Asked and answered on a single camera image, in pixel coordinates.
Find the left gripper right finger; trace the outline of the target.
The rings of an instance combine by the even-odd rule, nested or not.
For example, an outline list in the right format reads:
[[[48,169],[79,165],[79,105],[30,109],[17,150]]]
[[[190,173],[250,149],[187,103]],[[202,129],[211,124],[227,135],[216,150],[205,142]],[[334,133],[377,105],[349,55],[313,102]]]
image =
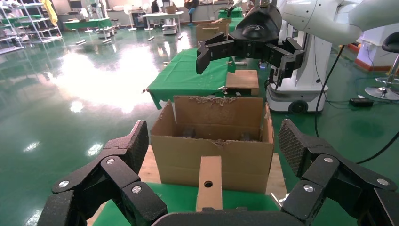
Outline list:
[[[309,226],[329,198],[360,226],[398,225],[398,187],[387,177],[344,158],[326,140],[302,133],[289,119],[279,130],[279,148],[299,178],[282,204],[284,213]]]

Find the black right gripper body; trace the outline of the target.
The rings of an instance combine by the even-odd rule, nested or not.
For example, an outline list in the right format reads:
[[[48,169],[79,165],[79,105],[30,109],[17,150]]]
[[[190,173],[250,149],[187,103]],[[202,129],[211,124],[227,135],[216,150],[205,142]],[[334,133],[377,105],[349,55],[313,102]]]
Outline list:
[[[277,45],[282,25],[282,16],[274,5],[253,7],[239,22],[236,29],[229,33],[234,44],[235,57],[264,59],[268,53],[267,45]]]

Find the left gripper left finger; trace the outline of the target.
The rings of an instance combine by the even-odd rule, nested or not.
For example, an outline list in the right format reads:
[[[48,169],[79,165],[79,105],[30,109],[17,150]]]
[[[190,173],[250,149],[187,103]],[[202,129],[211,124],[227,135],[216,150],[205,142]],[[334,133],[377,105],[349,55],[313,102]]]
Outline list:
[[[85,226],[107,201],[133,226],[150,226],[166,215],[166,204],[138,175],[148,146],[142,120],[128,135],[109,140],[93,161],[54,183],[38,225]]]

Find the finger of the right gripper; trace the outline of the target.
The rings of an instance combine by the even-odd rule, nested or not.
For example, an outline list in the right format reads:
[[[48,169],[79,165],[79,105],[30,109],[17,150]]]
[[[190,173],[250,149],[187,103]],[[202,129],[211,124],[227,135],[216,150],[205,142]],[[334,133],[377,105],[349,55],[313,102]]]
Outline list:
[[[280,87],[284,78],[292,77],[293,71],[302,66],[306,52],[292,37],[287,37],[281,45],[267,44],[266,49],[265,61],[275,67],[271,69],[268,84]]]
[[[233,56],[234,43],[234,39],[229,39],[229,36],[222,32],[199,41],[195,63],[196,73],[202,74],[211,61]]]

